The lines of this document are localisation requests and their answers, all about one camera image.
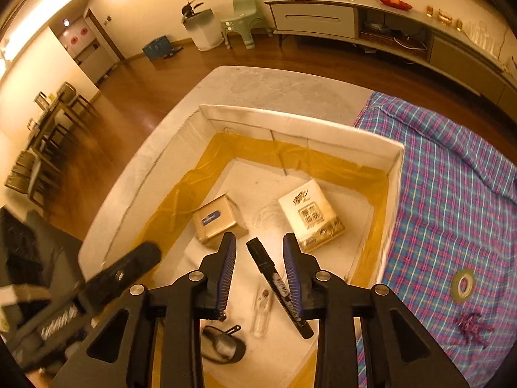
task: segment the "black marker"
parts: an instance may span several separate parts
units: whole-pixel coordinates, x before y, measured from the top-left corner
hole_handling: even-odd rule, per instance
[[[250,251],[250,254],[253,257],[255,264],[257,264],[259,271],[263,274],[266,281],[271,286],[271,289],[276,294],[278,300],[280,300],[281,305],[284,307],[285,312],[287,312],[291,321],[293,321],[293,324],[298,332],[303,338],[311,338],[314,335],[314,331],[312,331],[312,328],[307,321],[298,316],[298,312],[294,308],[293,302],[291,301],[289,289],[282,281],[282,278],[275,268],[275,263],[273,263],[273,260],[267,254],[267,251],[264,249],[262,243],[258,238],[253,238],[252,240],[246,242],[246,246],[248,247],[248,251]]]

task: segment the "green chair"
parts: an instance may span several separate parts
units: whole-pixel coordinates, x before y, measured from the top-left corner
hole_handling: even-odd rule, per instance
[[[233,0],[233,15],[221,20],[224,43],[227,48],[232,48],[228,40],[228,32],[237,32],[241,35],[246,49],[255,48],[255,42],[253,41],[253,36],[251,36],[251,28],[252,25],[257,26],[260,24],[266,28],[267,34],[272,37],[272,30],[266,24],[256,0]]]

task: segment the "blue plaid fabric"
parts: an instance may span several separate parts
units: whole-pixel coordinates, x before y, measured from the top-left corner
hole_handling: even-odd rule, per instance
[[[445,117],[375,92],[356,126],[405,145],[401,198],[383,276],[453,360],[472,388],[483,387],[517,339],[517,169],[480,136]],[[456,272],[476,285],[462,304]],[[495,327],[488,347],[467,343],[454,319],[480,312]],[[359,381],[366,386],[358,342]]]

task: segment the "green object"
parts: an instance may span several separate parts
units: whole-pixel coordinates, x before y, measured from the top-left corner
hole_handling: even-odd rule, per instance
[[[272,30],[264,20],[256,0],[233,0],[233,15],[221,20],[224,43],[228,49],[231,45],[228,40],[228,32],[237,32],[244,41],[246,49],[255,48],[255,42],[251,36],[252,25],[262,25],[266,28],[267,34],[273,36]]]
[[[451,296],[459,303],[465,302],[470,298],[476,287],[476,279],[472,270],[466,268],[458,271],[451,284]]]

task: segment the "purple toy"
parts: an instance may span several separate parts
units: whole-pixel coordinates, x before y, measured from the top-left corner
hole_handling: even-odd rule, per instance
[[[473,341],[485,348],[488,347],[488,343],[481,338],[479,331],[492,332],[494,328],[493,326],[479,323],[478,320],[480,318],[481,314],[479,312],[461,312],[455,322],[458,324],[459,330],[467,343]]]

